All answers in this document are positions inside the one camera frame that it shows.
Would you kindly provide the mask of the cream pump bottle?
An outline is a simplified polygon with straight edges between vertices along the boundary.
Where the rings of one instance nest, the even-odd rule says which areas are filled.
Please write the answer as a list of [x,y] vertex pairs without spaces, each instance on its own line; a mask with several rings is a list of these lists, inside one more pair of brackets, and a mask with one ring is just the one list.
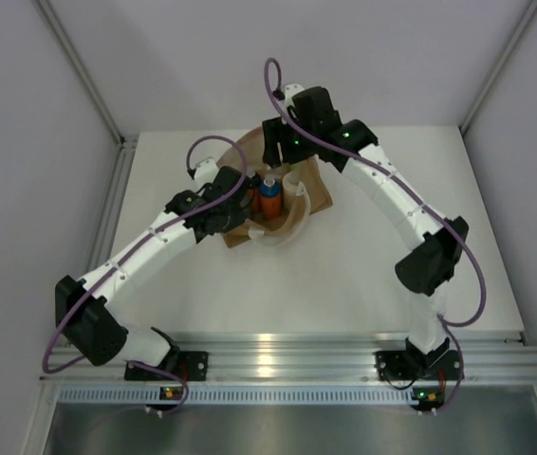
[[282,179],[284,208],[290,211],[299,196],[300,172],[292,170],[285,174]]

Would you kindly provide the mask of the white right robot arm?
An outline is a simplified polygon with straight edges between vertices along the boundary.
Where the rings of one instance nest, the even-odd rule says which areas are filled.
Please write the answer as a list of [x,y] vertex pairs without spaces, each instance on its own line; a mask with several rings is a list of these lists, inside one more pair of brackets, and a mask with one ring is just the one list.
[[407,247],[394,266],[412,299],[410,330],[399,355],[415,375],[430,375],[451,350],[443,289],[462,256],[468,223],[431,209],[391,164],[365,123],[342,121],[326,88],[290,84],[270,89],[268,96],[279,115],[262,124],[264,162],[275,168],[318,157],[374,202]]

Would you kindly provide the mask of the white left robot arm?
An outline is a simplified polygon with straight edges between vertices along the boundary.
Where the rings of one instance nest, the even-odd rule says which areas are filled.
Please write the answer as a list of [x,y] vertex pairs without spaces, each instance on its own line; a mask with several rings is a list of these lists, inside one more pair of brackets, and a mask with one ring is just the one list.
[[94,366],[111,360],[146,364],[161,379],[179,366],[178,347],[157,328],[136,329],[121,317],[134,292],[179,253],[247,219],[243,200],[250,178],[230,166],[197,191],[176,194],[155,221],[129,246],[79,279],[64,276],[55,286],[55,321],[60,334]]

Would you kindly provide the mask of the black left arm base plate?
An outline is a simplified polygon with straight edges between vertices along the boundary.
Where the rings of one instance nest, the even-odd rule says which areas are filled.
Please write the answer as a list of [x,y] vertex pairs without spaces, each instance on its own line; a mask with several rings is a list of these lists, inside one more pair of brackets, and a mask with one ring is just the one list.
[[[157,369],[167,371],[177,378],[188,382],[203,382],[208,372],[209,353],[204,351],[180,351],[170,354],[162,361]],[[126,366],[124,371],[126,381],[159,381],[166,380],[163,374],[153,373],[137,366]]]

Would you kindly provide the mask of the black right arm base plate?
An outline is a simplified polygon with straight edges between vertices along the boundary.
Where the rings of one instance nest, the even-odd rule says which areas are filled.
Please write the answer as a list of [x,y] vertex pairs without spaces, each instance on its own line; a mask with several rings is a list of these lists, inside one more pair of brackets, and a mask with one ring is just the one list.
[[462,363],[458,351],[449,350],[438,360],[431,362],[423,355],[412,355],[404,350],[379,351],[375,354],[380,381],[404,382],[455,381]]

